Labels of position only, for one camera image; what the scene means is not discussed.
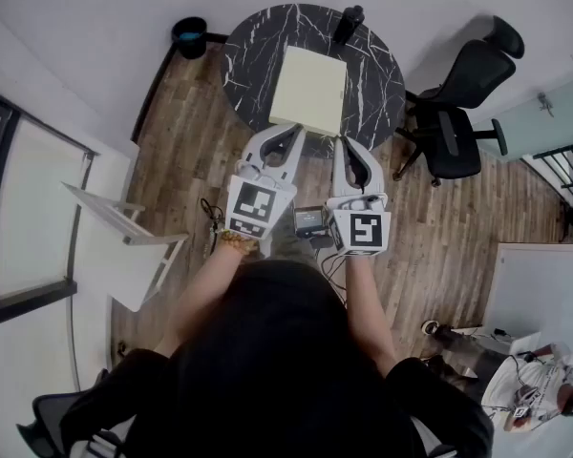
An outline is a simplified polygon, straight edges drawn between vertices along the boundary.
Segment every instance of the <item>round table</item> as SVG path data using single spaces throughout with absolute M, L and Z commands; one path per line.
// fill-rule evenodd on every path
M 240 118 L 259 132 L 269 111 L 287 46 L 347 64 L 341 133 L 372 149 L 393 135 L 403 117 L 403 76 L 387 46 L 364 25 L 346 45 L 332 42 L 342 12 L 308 4 L 261 10 L 240 24 L 224 46 L 223 89 Z M 332 157 L 326 135 L 308 134 L 305 156 Z

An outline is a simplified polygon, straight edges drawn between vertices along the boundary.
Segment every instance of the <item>black trash can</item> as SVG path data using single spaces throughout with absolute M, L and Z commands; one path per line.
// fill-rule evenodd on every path
M 182 19 L 172 28 L 172 42 L 187 59 L 202 57 L 206 52 L 206 21 L 199 17 Z

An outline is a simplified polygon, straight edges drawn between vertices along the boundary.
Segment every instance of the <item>wooden floor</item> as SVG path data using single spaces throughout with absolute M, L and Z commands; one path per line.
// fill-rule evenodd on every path
M 117 342 L 153 347 L 187 280 L 202 265 L 210 222 L 200 199 L 224 207 L 225 185 L 251 136 L 223 93 L 221 47 L 205 58 L 175 55 L 159 86 L 140 140 L 129 201 L 147 207 L 141 223 L 154 234 L 191 235 L 160 294 L 132 313 L 113 302 L 113 354 Z M 482 155 L 482 172 L 432 188 L 421 158 L 400 182 L 392 174 L 411 145 L 394 137 L 373 152 L 384 168 L 393 213 L 389 250 L 375 259 L 386 319 L 403 356 L 425 352 L 419 326 L 438 319 L 455 326 L 481 322 L 498 242 L 556 242 L 560 201 L 521 162 Z M 302 158 L 298 207 L 329 196 L 331 162 Z

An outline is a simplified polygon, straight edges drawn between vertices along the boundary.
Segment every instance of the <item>bracelet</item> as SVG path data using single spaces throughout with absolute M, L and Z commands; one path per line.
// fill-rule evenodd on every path
M 221 232 L 221 241 L 225 244 L 229 244 L 232 248 L 245 256 L 257 249 L 256 239 L 245 238 L 236 232 L 226 229 Z

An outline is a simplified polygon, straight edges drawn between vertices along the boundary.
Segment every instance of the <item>white folding chair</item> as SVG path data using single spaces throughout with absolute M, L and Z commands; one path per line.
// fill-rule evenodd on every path
M 64 183 L 83 211 L 99 220 L 84 243 L 83 258 L 75 263 L 96 288 L 130 310 L 159 292 L 165 277 L 188 234 L 153 236 L 136 224 L 142 205 L 99 197 Z M 124 211 L 132 211 L 127 217 Z

